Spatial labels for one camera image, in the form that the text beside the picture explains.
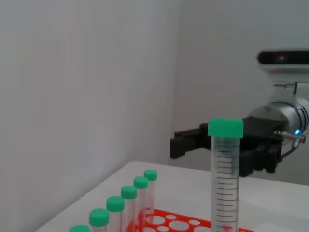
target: table surface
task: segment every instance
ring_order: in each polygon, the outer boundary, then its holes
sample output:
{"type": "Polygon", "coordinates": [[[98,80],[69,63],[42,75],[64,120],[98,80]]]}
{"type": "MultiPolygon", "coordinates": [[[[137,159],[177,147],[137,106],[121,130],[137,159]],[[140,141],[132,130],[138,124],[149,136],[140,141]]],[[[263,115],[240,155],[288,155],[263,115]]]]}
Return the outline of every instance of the table surface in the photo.
{"type": "MultiPolygon", "coordinates": [[[[67,232],[88,224],[94,208],[120,195],[124,185],[146,169],[156,169],[155,208],[211,219],[211,172],[144,162],[130,162],[70,205],[36,232],[67,232]]],[[[309,186],[242,178],[239,182],[239,226],[256,232],[309,231],[309,186]]]]}

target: green screw cap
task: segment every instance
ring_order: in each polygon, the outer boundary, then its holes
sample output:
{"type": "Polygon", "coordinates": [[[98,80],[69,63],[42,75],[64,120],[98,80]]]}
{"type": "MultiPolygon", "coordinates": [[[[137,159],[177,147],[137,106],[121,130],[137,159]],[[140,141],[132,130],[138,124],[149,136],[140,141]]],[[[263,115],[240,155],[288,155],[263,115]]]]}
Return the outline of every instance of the green screw cap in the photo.
{"type": "Polygon", "coordinates": [[[110,221],[110,213],[106,209],[94,209],[89,215],[89,224],[94,227],[106,226],[110,221]]]}
{"type": "Polygon", "coordinates": [[[137,188],[135,186],[123,186],[121,188],[121,197],[124,199],[135,199],[137,197],[137,188]]]}
{"type": "Polygon", "coordinates": [[[88,226],[79,225],[71,227],[71,229],[69,229],[69,232],[90,232],[90,229],[88,226]]]}
{"type": "Polygon", "coordinates": [[[125,200],[122,197],[109,197],[106,202],[106,209],[110,212],[121,212],[125,208],[125,200]]]}
{"type": "Polygon", "coordinates": [[[208,135],[221,138],[243,138],[240,119],[212,118],[208,122],[208,135]]]}
{"type": "Polygon", "coordinates": [[[146,189],[148,188],[148,179],[142,176],[135,177],[134,186],[138,189],[146,189]]]}
{"type": "Polygon", "coordinates": [[[149,181],[155,181],[158,179],[158,172],[156,170],[146,170],[144,171],[144,177],[149,181]]]}

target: robotic arm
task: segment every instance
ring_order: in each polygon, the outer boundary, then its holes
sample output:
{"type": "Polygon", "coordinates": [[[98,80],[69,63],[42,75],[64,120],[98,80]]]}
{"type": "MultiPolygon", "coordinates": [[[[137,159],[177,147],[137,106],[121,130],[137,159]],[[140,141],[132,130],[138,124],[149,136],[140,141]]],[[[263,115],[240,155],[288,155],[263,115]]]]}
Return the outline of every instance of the robotic arm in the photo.
{"type": "MultiPolygon", "coordinates": [[[[240,140],[240,176],[265,169],[274,173],[278,163],[306,140],[309,102],[297,96],[298,83],[309,82],[309,51],[263,51],[257,60],[272,79],[275,95],[265,106],[253,110],[244,122],[240,140]],[[281,154],[282,145],[291,149],[281,154]]],[[[178,158],[199,148],[211,150],[208,124],[175,132],[170,140],[170,157],[178,158]]]]}

